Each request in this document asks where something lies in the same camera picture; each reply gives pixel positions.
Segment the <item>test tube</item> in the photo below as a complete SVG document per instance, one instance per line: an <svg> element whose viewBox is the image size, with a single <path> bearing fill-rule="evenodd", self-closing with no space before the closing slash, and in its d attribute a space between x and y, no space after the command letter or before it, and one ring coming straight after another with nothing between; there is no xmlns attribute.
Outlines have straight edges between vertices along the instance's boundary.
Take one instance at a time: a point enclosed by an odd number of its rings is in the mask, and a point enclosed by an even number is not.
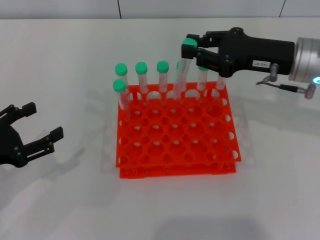
<svg viewBox="0 0 320 240"><path fill-rule="evenodd" d="M199 91L203 91L206 88L207 78L208 78L208 69L202 66L198 66L199 68L199 79L196 88Z"/></svg>
<svg viewBox="0 0 320 240"><path fill-rule="evenodd" d="M180 67L180 60L176 63L176 70L179 71L179 67ZM182 81L182 85L181 85L181 91L185 91L187 90L187 75L185 74L183 77L185 77Z"/></svg>
<svg viewBox="0 0 320 240"><path fill-rule="evenodd" d="M169 63L167 61L159 61L156 65L159 73L159 92L165 93L168 90L168 71Z"/></svg>
<svg viewBox="0 0 320 240"><path fill-rule="evenodd" d="M138 74L140 92L146 94L148 92L147 72L148 66L145 62L140 61L135 65L135 72Z"/></svg>
<svg viewBox="0 0 320 240"><path fill-rule="evenodd" d="M122 79L125 82L125 92L129 92L129 85L128 85L128 78L127 78L127 73L128 73L128 68L127 65L124 63L118 63L115 65L115 74L117 74L118 79Z"/></svg>
<svg viewBox="0 0 320 240"><path fill-rule="evenodd" d="M195 48L198 47L196 40L192 38L186 38L182 44L190 45ZM175 84L173 86L173 94L175 99L179 99L181 92L186 90L188 70L192 59L181 58L179 68L176 75Z"/></svg>
<svg viewBox="0 0 320 240"><path fill-rule="evenodd" d="M129 109L129 100L126 94L126 82L123 79L117 79L113 82L113 90L118 95L119 105L123 110Z"/></svg>
<svg viewBox="0 0 320 240"><path fill-rule="evenodd" d="M217 90L222 90L225 88L226 85L226 78L223 76L218 76L218 81L216 82L215 88Z"/></svg>

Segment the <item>orange test tube rack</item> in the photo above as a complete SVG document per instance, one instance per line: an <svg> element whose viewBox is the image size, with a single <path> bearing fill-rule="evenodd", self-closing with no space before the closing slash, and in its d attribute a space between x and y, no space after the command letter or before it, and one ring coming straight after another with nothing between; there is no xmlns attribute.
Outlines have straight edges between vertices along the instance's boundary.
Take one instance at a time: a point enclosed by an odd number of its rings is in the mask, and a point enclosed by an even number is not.
<svg viewBox="0 0 320 240"><path fill-rule="evenodd" d="M129 86L129 110L118 106L116 167L120 178L140 179L181 175L222 175L236 172L241 161L227 87L212 97L216 82L207 82L199 96L187 97L197 83L189 82L181 99L167 98L159 85L142 94ZM147 100L159 92L161 99Z"/></svg>

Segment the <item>white label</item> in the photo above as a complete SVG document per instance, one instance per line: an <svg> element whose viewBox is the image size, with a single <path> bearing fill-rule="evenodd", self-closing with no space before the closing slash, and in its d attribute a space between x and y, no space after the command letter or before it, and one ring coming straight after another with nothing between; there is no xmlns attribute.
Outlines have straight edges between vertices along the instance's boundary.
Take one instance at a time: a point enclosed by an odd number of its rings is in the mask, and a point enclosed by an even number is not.
<svg viewBox="0 0 320 240"><path fill-rule="evenodd" d="M270 62L269 61L257 61L253 60L252 62L253 67L259 67L259 68L270 68Z"/></svg>

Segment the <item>green test tube cap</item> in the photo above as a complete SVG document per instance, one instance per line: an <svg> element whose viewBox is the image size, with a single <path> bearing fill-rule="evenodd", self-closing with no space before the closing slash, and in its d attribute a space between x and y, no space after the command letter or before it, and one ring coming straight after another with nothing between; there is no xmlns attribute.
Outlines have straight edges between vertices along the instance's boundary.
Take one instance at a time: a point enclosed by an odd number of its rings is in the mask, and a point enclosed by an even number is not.
<svg viewBox="0 0 320 240"><path fill-rule="evenodd" d="M200 71L204 71L204 72L208 71L208 69L207 69L207 68L202 67L202 66L198 66L198 68L199 68L199 70L200 70Z"/></svg>
<svg viewBox="0 0 320 240"><path fill-rule="evenodd" d="M144 61L140 61L135 65L135 72L139 75L144 75L148 72L148 66Z"/></svg>
<svg viewBox="0 0 320 240"><path fill-rule="evenodd" d="M122 79L117 79L113 82L113 90L116 93L122 93L126 90L126 82Z"/></svg>
<svg viewBox="0 0 320 240"><path fill-rule="evenodd" d="M118 76L125 76L128 73L128 68L127 65L125 65L124 63L118 63L117 65L115 65L115 74L117 74Z"/></svg>
<svg viewBox="0 0 320 240"><path fill-rule="evenodd" d="M159 61L156 65L156 70L161 74L166 74L169 71L169 63L167 61Z"/></svg>
<svg viewBox="0 0 320 240"><path fill-rule="evenodd" d="M194 46L195 48L198 47L197 41L192 38L189 38L189 37L187 37L185 40L183 40L182 44Z"/></svg>

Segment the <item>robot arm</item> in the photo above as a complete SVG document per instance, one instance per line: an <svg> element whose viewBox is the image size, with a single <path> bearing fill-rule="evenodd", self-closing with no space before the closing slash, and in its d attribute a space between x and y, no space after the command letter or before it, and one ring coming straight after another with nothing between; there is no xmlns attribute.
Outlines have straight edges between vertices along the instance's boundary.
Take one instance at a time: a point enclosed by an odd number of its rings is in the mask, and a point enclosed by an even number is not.
<svg viewBox="0 0 320 240"><path fill-rule="evenodd" d="M10 105L0 111L0 165L11 164L22 168L28 162L55 151L54 143L64 137L62 127L51 131L47 136L24 145L18 132L11 126L15 121L37 112L36 105L30 102L19 109Z"/></svg>
<svg viewBox="0 0 320 240"><path fill-rule="evenodd" d="M183 44L181 57L196 58L198 66L229 78L240 70L270 73L257 84L275 82L277 74L289 75L289 80L309 84L308 88L291 85L274 85L283 90L304 93L311 99L320 84L320 40L299 38L297 44L247 36L240 27L229 31L208 31L203 37L188 34L187 38L196 40L198 47ZM205 48L217 48L218 53Z"/></svg>

